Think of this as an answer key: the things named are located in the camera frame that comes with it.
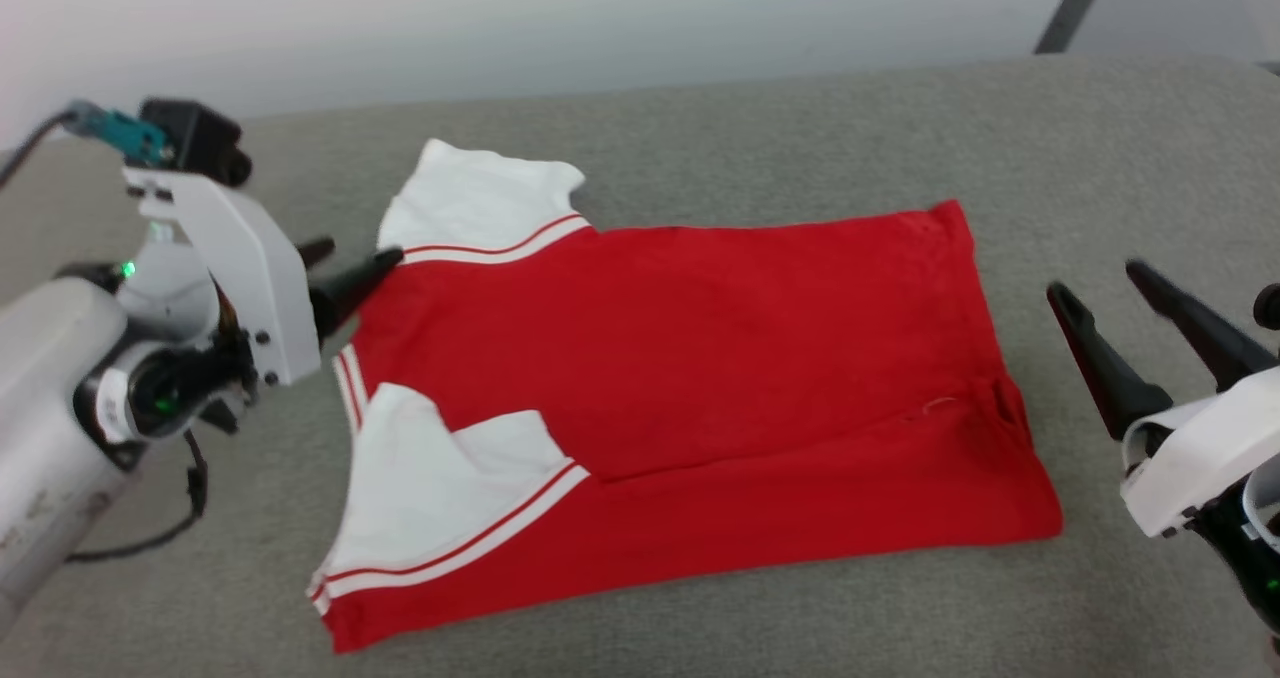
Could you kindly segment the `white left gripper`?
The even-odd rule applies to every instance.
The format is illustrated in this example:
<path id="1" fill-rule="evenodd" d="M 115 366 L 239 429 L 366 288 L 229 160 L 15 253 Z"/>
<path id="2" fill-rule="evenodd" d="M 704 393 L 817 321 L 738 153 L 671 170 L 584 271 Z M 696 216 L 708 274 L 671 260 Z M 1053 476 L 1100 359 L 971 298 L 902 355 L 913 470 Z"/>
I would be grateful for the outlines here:
<path id="1" fill-rule="evenodd" d="M 310 280 L 308 296 L 306 269 L 334 253 L 333 237 L 300 242 L 296 249 L 261 203 L 209 177 L 125 168 L 125 182 L 147 192 L 142 216 L 180 228 L 238 326 L 250 336 L 265 333 L 264 345 L 251 345 L 253 368 L 283 386 L 320 368 L 320 344 L 404 258 L 399 248 L 375 251 L 343 271 Z"/>

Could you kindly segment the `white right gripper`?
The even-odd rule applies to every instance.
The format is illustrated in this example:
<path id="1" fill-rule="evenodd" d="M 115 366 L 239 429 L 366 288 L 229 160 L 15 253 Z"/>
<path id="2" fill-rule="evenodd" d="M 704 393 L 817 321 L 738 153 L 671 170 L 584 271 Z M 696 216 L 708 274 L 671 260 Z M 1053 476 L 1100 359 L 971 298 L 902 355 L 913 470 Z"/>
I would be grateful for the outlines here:
<path id="1" fill-rule="evenodd" d="M 1105 340 L 1094 315 L 1065 283 L 1047 287 L 1096 409 L 1134 468 L 1121 484 L 1123 501 L 1142 532 L 1155 537 L 1181 527 L 1184 510 L 1202 509 L 1280 455 L 1280 367 L 1263 345 L 1149 264 L 1128 262 L 1126 276 L 1149 308 L 1174 324 L 1222 391 L 1172 408 L 1167 391 L 1140 377 Z"/>

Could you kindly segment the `red and white shirt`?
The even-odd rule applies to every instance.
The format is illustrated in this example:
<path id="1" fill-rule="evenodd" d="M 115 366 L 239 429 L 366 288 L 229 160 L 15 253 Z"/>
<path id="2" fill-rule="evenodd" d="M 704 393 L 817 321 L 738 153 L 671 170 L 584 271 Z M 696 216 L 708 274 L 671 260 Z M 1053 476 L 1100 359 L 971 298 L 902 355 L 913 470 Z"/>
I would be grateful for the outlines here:
<path id="1" fill-rule="evenodd" d="M 599 230 L 558 160 L 424 146 L 333 367 L 335 654 L 566 599 L 1062 532 L 961 205 Z"/>

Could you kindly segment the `dark grey panel foot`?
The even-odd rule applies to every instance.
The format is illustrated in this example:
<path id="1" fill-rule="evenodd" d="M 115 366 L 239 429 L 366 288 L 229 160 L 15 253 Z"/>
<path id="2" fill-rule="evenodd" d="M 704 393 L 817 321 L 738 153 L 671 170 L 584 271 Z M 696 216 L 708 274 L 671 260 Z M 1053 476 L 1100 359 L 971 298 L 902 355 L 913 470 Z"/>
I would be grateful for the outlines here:
<path id="1" fill-rule="evenodd" d="M 1060 0 L 1039 36 L 1033 55 L 1068 52 L 1094 0 Z"/>

